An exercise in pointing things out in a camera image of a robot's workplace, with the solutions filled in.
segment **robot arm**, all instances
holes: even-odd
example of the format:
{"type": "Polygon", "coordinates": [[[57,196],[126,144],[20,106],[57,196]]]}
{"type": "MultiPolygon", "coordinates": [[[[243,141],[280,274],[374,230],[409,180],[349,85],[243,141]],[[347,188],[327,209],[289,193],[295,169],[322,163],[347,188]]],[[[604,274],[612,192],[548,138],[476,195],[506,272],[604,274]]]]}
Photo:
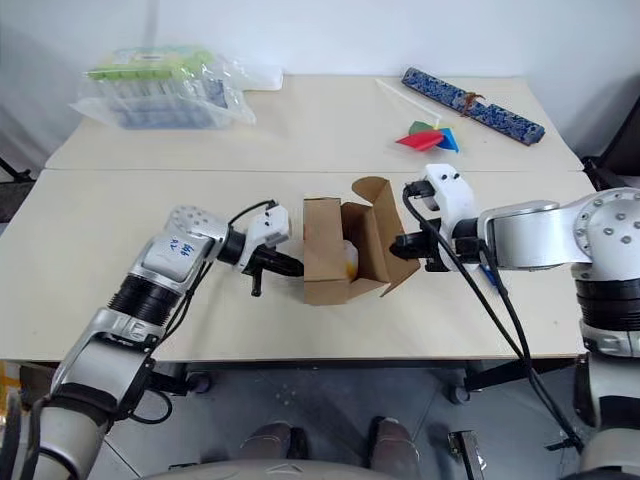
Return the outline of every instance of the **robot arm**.
{"type": "Polygon", "coordinates": [[[303,274],[302,263],[275,250],[289,231],[288,212],[275,202],[245,233],[196,207],[175,208],[60,364],[40,413],[39,448],[25,468],[35,478],[86,478],[113,422],[140,401],[165,323],[203,264],[219,260],[251,275],[259,296],[263,270],[303,274]]]}
{"type": "MultiPolygon", "coordinates": [[[[639,473],[640,190],[606,190],[563,207],[534,201],[478,213],[471,189],[453,167],[428,165],[405,195],[440,211],[441,218],[428,221],[468,270],[487,263],[485,252],[500,269],[572,264],[589,351],[578,360],[574,406],[599,429],[582,454],[581,470],[639,473]]],[[[397,237],[391,251],[425,258],[427,271],[454,269],[429,228],[397,237]]]]}

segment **cardboard box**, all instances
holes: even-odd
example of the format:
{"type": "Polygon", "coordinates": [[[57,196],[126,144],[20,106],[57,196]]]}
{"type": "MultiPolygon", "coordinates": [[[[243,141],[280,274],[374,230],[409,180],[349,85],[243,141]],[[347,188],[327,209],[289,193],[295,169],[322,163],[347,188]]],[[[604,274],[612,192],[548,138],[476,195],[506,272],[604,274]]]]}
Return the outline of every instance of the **cardboard box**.
{"type": "Polygon", "coordinates": [[[304,201],[304,301],[339,305],[384,285],[381,296],[420,268],[418,260],[402,260],[389,251],[404,233],[391,184],[385,178],[356,180],[353,191],[371,203],[340,204],[339,198],[304,201]],[[358,276],[347,278],[343,239],[358,249],[358,276]]]}

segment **clear plastic bag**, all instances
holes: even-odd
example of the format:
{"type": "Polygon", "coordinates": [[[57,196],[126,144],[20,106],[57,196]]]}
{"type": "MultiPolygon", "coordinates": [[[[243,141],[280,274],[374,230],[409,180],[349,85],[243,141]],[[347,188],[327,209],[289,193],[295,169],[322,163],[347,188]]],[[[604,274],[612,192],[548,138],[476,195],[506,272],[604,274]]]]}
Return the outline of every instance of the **clear plastic bag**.
{"type": "Polygon", "coordinates": [[[233,120],[253,124],[256,117],[242,90],[264,79],[252,78],[251,71],[194,46],[117,50],[85,73],[71,106],[129,129],[225,128],[233,120]]]}

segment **table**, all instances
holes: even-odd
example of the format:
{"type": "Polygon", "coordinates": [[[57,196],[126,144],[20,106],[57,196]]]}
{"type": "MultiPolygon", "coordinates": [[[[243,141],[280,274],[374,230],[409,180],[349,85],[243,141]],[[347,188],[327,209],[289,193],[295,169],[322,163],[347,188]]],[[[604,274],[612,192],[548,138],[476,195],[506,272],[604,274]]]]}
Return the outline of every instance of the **table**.
{"type": "Polygon", "coordinates": [[[546,128],[542,141],[525,147],[420,96],[398,78],[288,76],[282,91],[247,93],[255,126],[125,131],[85,119],[47,168],[413,173],[430,161],[451,163],[461,172],[582,170],[523,79],[447,80],[540,123],[546,128]],[[442,115],[460,154],[438,148],[425,154],[396,144],[413,121],[432,117],[385,85],[442,115]]]}
{"type": "MultiPolygon", "coordinates": [[[[0,237],[0,356],[59,360],[95,310],[104,306],[145,242],[180,203],[229,218],[276,196],[289,210],[293,239],[282,251],[302,256],[304,196],[350,193],[354,173],[45,170],[0,237]]],[[[530,199],[569,202],[592,191],[572,172],[469,172],[480,208],[530,199]]],[[[385,174],[396,202],[414,174],[385,174]]],[[[416,222],[399,212],[407,231],[416,222]]],[[[476,279],[507,322],[497,293],[476,279]]],[[[505,282],[534,356],[581,351],[579,308],[567,267],[506,272],[505,282]]],[[[159,360],[511,358],[488,316],[455,273],[416,272],[389,296],[370,293],[347,305],[302,303],[302,280],[266,273],[263,296],[251,279],[216,265],[179,332],[159,360]]]]}

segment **floor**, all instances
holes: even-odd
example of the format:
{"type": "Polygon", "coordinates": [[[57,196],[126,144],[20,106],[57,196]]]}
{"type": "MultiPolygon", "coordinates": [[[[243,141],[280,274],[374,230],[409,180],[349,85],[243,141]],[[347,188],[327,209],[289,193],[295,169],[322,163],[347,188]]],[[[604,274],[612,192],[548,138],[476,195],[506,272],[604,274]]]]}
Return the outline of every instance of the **floor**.
{"type": "MultiPolygon", "coordinates": [[[[369,425],[379,415],[397,418],[411,432],[426,480],[466,478],[462,463],[446,449],[447,433],[455,430],[476,432],[488,480],[560,478],[576,468],[573,451],[544,449],[563,437],[525,381],[489,388],[468,404],[453,405],[443,390],[461,371],[449,369],[225,370],[216,375],[208,393],[173,397],[174,413],[161,425],[117,424],[90,479],[138,478],[175,464],[234,458],[256,428],[276,420],[305,429],[314,459],[363,465],[369,425]]],[[[571,369],[544,378],[571,412],[571,369]]],[[[152,418],[163,408],[146,395],[137,413],[152,418]]],[[[572,412],[571,418],[587,436],[572,412]]]]}

